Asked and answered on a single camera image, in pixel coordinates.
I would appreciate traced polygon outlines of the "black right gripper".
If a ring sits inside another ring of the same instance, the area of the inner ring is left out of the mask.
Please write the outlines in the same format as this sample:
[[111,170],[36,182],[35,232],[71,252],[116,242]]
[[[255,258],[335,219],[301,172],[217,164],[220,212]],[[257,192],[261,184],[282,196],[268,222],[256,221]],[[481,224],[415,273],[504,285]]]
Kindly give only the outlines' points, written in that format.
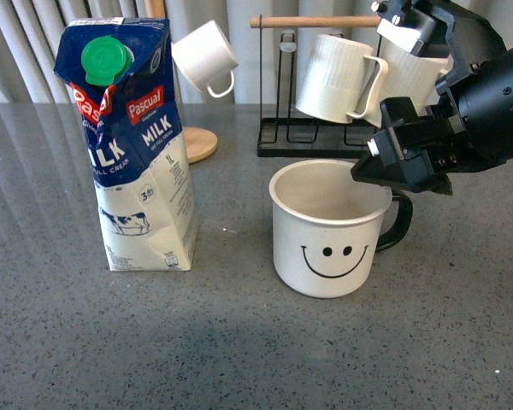
[[473,172],[475,152],[444,98],[425,111],[419,115],[409,97],[384,99],[380,130],[369,140],[369,152],[352,168],[352,177],[414,193],[450,195],[447,174]]

